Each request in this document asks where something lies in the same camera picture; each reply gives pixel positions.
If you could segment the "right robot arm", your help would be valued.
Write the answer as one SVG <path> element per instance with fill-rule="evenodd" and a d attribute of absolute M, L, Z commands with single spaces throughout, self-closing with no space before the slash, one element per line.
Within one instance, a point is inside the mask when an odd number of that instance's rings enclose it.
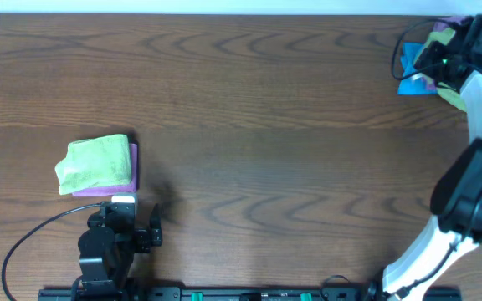
<path fill-rule="evenodd" d="M 482 245 L 482 15 L 430 33 L 409 78 L 421 75 L 464 103 L 469 145 L 433 189 L 431 216 L 412 245 L 366 294 L 422 300 L 449 267 Z"/>

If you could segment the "green microfibre cloth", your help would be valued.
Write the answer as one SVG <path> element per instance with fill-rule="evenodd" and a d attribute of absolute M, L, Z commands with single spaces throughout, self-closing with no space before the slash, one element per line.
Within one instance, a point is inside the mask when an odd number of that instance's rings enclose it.
<path fill-rule="evenodd" d="M 451 28 L 432 31 L 428 35 L 427 41 L 423 44 L 423 46 L 416 54 L 413 62 L 417 63 L 419 61 L 420 55 L 427 50 L 427 47 L 431 43 L 440 42 L 443 44 L 443 46 L 446 46 L 449 43 L 449 40 L 454 35 L 455 35 L 455 31 Z M 434 80 L 429 78 L 427 75 L 421 75 L 419 76 L 419 78 L 425 82 L 426 87 L 428 88 L 429 91 L 434 91 L 442 99 L 444 99 L 447 103 L 449 103 L 456 109 L 466 112 L 466 105 L 464 104 L 464 101 L 461 99 L 461 97 L 457 92 L 451 90 L 446 84 L 441 84 L 441 87 L 437 87 L 436 84 L 434 83 Z"/>

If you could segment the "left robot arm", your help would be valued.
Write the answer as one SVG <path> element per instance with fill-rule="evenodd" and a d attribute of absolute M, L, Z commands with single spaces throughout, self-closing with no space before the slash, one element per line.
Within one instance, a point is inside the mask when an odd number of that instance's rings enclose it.
<path fill-rule="evenodd" d="M 147 300 L 148 293 L 129 278 L 137 253 L 162 245 L 161 206 L 151 210 L 148 225 L 136 226 L 134 202 L 102 202 L 90 215 L 78 241 L 81 275 L 70 290 L 72 300 Z"/>

